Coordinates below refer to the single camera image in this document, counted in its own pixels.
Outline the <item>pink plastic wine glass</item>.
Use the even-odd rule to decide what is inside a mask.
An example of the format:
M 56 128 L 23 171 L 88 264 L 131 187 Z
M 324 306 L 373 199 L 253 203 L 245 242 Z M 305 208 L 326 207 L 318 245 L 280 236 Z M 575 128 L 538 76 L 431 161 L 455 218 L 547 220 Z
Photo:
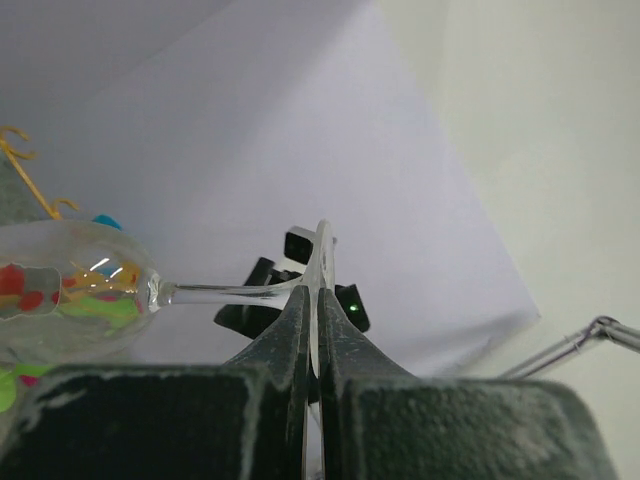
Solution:
M 19 379 L 27 387 L 32 387 L 32 386 L 36 385 L 38 383 L 38 381 L 39 381 L 38 377 L 30 376 L 30 375 L 20 375 Z

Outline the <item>blue plastic wine glass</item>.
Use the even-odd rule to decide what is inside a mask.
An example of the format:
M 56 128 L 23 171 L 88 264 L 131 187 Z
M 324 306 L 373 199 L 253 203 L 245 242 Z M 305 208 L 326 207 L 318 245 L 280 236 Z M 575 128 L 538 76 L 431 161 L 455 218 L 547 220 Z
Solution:
M 108 215 L 105 215 L 105 214 L 100 214 L 100 215 L 95 216 L 92 219 L 92 221 L 94 223 L 98 223 L 98 224 L 101 224 L 101 225 L 110 226 L 110 227 L 115 228 L 115 229 L 117 229 L 119 231 L 122 230 L 121 225 L 116 220 L 114 220 L 112 217 L 110 217 Z

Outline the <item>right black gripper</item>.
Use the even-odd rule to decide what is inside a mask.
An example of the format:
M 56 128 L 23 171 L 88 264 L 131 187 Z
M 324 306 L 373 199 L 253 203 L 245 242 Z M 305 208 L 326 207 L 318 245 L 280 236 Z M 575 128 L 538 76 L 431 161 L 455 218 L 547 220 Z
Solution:
M 296 284 L 302 280 L 302 272 L 275 270 L 274 265 L 274 261 L 259 257 L 242 288 L 255 290 L 282 287 L 285 283 Z M 276 306 L 225 305 L 218 311 L 213 321 L 216 325 L 254 340 L 265 330 L 262 316 L 268 320 L 275 320 L 284 308 L 289 295 L 290 288 L 285 291 L 284 299 L 276 302 Z

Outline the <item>green plastic wine glass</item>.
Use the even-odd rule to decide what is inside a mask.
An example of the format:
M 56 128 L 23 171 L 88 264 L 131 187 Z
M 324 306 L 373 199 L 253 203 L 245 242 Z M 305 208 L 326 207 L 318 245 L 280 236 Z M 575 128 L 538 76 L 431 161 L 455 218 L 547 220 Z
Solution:
M 19 379 L 20 375 L 30 375 L 39 379 L 54 368 L 53 365 L 1 364 L 1 413 L 9 411 L 16 403 L 19 388 L 27 387 Z

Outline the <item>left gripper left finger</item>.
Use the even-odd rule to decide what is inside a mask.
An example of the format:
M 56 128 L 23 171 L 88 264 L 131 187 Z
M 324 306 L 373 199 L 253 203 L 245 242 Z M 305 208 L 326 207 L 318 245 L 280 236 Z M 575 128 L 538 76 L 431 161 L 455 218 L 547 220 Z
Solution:
M 301 479 L 310 295 L 222 365 L 69 365 L 26 397 L 5 479 Z

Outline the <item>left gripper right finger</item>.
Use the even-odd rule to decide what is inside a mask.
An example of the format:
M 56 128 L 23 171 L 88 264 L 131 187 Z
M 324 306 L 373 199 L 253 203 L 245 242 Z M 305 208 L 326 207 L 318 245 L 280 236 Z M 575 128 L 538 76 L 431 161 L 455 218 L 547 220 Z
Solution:
M 548 381 L 418 378 L 318 296 L 328 479 L 613 479 L 594 418 Z

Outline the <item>clear wine glass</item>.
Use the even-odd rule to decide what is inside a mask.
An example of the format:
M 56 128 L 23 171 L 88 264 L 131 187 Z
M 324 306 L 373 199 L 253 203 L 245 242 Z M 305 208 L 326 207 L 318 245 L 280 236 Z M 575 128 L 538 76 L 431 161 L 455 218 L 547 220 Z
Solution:
M 172 305 L 276 306 L 288 288 L 291 295 L 298 286 L 316 297 L 320 289 L 335 285 L 335 240 L 327 221 L 315 232 L 313 253 L 299 283 L 253 290 L 171 282 L 134 238 L 91 221 L 5 225 L 1 361 L 60 365 L 117 352 L 160 309 Z

